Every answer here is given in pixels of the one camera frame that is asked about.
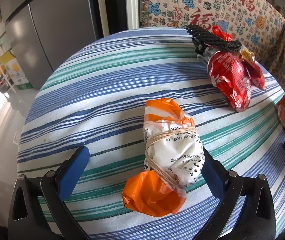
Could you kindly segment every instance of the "tiled floor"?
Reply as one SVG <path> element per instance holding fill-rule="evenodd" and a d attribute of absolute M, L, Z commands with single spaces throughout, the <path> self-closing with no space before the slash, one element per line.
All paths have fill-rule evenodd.
<path fill-rule="evenodd" d="M 13 187 L 17 178 L 19 138 L 38 90 L 9 91 L 0 110 L 0 225 L 7 226 Z"/>

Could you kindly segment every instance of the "red plastic bag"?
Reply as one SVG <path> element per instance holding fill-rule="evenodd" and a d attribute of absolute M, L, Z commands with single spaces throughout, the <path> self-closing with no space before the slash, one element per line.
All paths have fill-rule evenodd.
<path fill-rule="evenodd" d="M 265 90 L 265 78 L 261 68 L 255 63 L 249 60 L 244 60 L 247 71 L 250 75 L 251 82 L 258 88 Z"/>
<path fill-rule="evenodd" d="M 231 36 L 230 34 L 224 33 L 218 25 L 214 25 L 212 28 L 212 33 L 215 34 L 216 36 L 222 38 L 225 41 L 232 41 L 233 40 L 233 36 Z"/>

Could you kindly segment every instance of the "striped tablecloth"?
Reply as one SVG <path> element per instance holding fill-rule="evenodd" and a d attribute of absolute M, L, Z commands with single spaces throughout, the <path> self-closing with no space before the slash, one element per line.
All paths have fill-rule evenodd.
<path fill-rule="evenodd" d="M 274 104 L 284 92 L 263 72 L 266 91 L 252 87 L 249 108 L 236 113 L 211 85 L 185 30 L 145 28 L 101 39 L 62 64 L 37 95 L 20 138 L 18 173 L 43 176 L 86 145 L 89 164 L 65 202 L 92 239 L 192 239 L 218 203 L 201 176 L 187 188 L 177 215 L 132 212 L 121 197 L 126 180 L 143 170 L 145 101 L 172 98 L 193 117 L 206 149 L 227 170 L 267 176 L 279 234 L 285 226 L 285 131 Z M 58 232 L 44 199 L 41 204 Z"/>

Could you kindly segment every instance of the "couch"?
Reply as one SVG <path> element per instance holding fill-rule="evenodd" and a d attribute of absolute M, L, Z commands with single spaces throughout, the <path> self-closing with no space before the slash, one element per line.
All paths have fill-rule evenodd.
<path fill-rule="evenodd" d="M 266 0 L 141 0 L 141 27 L 218 25 L 255 53 L 285 90 L 285 19 Z"/>

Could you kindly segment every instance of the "black cable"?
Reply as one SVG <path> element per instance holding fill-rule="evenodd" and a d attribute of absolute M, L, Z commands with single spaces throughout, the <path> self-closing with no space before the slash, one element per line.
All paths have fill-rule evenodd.
<path fill-rule="evenodd" d="M 197 39 L 200 42 L 213 46 L 219 51 L 234 53 L 241 49 L 241 43 L 239 41 L 225 41 L 215 34 L 204 30 L 199 25 L 189 24 L 186 27 L 186 30 L 193 36 L 193 39 Z"/>

